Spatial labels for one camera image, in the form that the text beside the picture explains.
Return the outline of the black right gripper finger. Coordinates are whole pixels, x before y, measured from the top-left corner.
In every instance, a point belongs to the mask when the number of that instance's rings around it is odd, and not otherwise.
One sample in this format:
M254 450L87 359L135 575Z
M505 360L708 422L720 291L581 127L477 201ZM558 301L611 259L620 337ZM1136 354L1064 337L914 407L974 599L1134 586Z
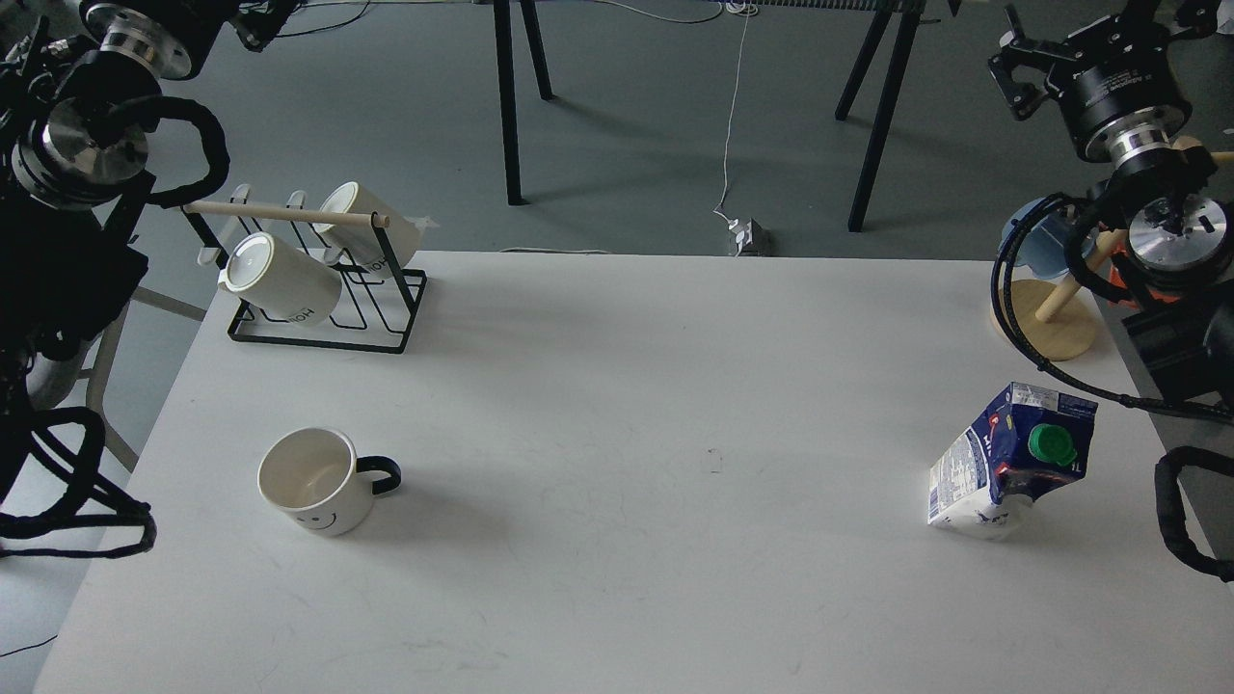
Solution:
M1032 40L1025 35L1014 6L1004 5L1004 12L1009 30L1000 40L1000 53L991 56L987 65L1012 117L1025 121L1045 101L1058 101L1059 91L1050 85L1049 79L1044 86L1037 86L1032 82L1018 82L1013 73L1018 67L1032 67L1049 75L1061 61L1061 43L1054 40Z

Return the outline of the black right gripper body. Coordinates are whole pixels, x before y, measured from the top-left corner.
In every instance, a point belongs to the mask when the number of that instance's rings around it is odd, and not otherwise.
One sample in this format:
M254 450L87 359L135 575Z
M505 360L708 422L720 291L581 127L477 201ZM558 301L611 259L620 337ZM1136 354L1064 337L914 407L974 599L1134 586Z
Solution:
M1166 147L1190 121L1169 44L1215 32L1215 1L1185 1L1172 22L1156 21L1157 1L1129 1L1122 14L1067 35L1062 58L1046 70L1046 93L1059 105L1081 161L1130 161Z

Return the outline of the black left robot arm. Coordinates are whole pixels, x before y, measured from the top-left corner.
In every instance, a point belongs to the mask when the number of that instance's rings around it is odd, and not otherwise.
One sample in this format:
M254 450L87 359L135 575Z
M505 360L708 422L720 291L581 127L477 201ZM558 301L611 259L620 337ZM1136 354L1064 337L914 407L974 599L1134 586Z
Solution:
M83 1L81 35L39 17L2 57L2 493L37 462L62 482L44 510L2 515L4 557L123 558L151 550L151 508L101 473L109 425L65 406L88 353L148 270L146 207L228 180L207 107L162 93L202 70L233 27L259 52L296 1Z

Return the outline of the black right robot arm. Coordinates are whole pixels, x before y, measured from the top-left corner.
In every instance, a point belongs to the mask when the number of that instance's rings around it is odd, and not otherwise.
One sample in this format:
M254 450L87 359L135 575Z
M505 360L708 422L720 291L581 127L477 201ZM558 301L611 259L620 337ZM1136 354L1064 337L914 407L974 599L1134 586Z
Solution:
M990 280L993 320L1022 354L1058 382L1141 412L1232 424L1232 205L1204 188L1224 157L1181 136L1192 107L1169 65L1169 46L1215 35L1215 1L1185 1L1169 23L1159 2L1128 1L1066 40L1032 40L1013 6L988 70L1019 121L1055 101L1081 161L1113 173L1083 198L1048 195L1016 224ZM1107 303L1130 303L1123 326L1157 398L1079 382L1030 343L1012 304L1012 262L1049 212L1075 210L1062 263Z

